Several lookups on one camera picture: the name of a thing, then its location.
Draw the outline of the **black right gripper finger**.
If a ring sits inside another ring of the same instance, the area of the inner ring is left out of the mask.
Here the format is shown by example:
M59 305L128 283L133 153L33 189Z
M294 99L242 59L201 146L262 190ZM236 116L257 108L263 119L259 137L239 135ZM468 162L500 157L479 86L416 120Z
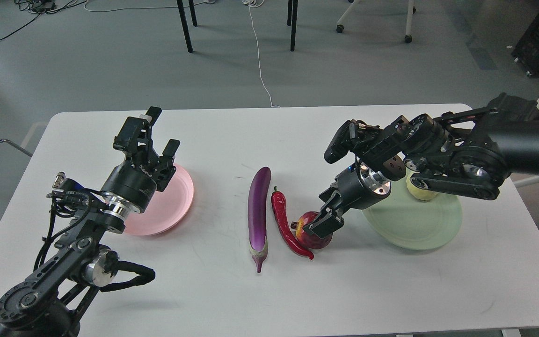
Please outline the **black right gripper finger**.
M342 200L330 199L321 208L319 215L303 227L304 232L325 239L344 226Z

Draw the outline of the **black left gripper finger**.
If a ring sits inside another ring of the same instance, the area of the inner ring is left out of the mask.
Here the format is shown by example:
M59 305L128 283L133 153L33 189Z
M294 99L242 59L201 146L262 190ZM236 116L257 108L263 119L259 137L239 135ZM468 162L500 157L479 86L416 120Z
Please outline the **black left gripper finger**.
M180 145L181 142L179 140L170 139L162 154L155 160L154 171L174 170L175 154Z
M159 156L153 149L152 127L162 109L151 106L146 114L127 117L120 132L114 137L113 148L125 155L126 161L150 162Z

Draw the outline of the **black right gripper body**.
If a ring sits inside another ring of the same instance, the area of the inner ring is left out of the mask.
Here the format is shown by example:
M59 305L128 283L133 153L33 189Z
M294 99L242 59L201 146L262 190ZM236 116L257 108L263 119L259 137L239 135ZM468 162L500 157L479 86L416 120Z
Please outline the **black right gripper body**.
M335 211L338 215L350 209L367 209L391 194L391 181L365 164L351 164L319 198L324 205L321 212Z

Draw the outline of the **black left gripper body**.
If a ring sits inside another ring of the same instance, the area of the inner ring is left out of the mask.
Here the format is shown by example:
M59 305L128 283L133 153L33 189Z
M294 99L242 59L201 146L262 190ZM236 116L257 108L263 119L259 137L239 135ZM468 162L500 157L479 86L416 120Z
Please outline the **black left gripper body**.
M163 192L173 178L177 170L174 160L174 154L144 162L125 160L109 175L101 195L121 198L133 205L136 212L144 212L154 194Z

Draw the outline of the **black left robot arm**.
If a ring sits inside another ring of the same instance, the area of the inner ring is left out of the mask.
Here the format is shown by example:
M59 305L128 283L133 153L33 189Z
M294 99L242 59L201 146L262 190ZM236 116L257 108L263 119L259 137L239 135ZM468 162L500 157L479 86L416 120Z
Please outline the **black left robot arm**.
M48 194L49 230L33 271L0 298L0 337L76 337L98 293L154 280L154 270L121 261L100 241L106 232L124 232L128 216L144 213L177 170L180 141L169 140L162 155L153 148L152 128L161 113L150 107L139 117L127 117L113 143L125 160L100 190L84 188L62 172L56 175Z

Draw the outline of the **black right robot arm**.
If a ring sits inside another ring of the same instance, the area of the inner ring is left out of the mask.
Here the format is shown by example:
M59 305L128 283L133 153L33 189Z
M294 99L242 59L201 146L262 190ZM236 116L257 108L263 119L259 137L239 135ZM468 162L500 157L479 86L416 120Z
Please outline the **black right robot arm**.
M355 162L320 194L323 207L305 233L328 237L343 227L348 210L387 198L386 185L406 170L422 190L496 199L512 173L539 175L539 109L502 93L483 108L411 121L401 116L385 128L352 119L340 126L324 159L334 163L348 153Z

